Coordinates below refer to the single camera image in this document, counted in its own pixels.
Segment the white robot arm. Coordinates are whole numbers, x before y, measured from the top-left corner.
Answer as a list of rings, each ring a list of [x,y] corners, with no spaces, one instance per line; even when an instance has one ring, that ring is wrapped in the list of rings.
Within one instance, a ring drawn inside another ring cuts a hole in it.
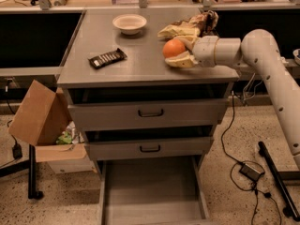
[[[295,164],[300,168],[300,87],[285,68],[273,35],[256,29],[242,39],[206,36],[193,42],[183,37],[178,40],[187,50],[165,59],[171,67],[252,68],[262,77]]]

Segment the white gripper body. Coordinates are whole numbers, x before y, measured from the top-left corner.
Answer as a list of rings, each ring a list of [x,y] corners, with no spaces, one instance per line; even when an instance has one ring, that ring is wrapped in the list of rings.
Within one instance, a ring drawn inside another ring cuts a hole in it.
[[[212,68],[216,65],[215,49],[219,37],[205,36],[199,38],[192,49],[192,54],[195,61],[203,68]]]

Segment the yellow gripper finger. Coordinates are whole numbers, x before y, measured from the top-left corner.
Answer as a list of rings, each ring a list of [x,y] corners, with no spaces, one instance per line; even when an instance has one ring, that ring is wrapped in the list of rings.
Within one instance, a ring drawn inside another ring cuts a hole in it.
[[[183,42],[189,50],[192,50],[195,43],[199,40],[198,37],[193,36],[178,36],[177,39]]]
[[[166,58],[165,63],[173,68],[193,68],[198,64],[189,52],[182,52],[174,57]]]

